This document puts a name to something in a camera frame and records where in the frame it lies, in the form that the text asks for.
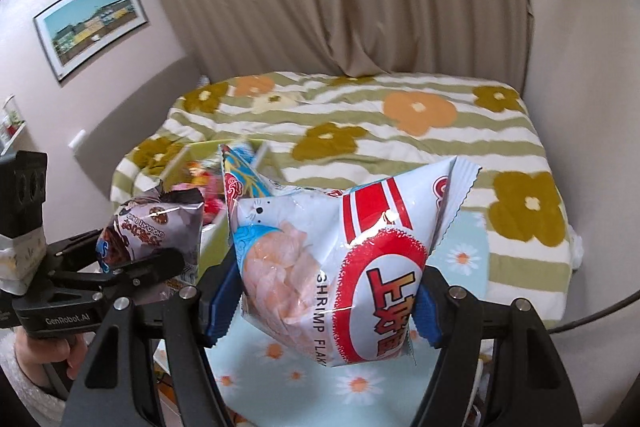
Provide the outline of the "left hand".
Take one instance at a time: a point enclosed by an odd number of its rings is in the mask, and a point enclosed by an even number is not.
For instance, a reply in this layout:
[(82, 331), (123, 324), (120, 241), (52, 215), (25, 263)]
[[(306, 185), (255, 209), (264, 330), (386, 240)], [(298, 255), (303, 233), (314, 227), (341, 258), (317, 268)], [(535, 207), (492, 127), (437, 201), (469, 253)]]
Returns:
[(23, 327), (15, 329), (15, 358), (25, 376), (42, 389), (52, 389), (44, 366), (64, 363), (66, 376), (74, 381), (85, 361), (88, 346), (83, 335), (73, 341), (65, 338), (37, 339), (30, 337)]

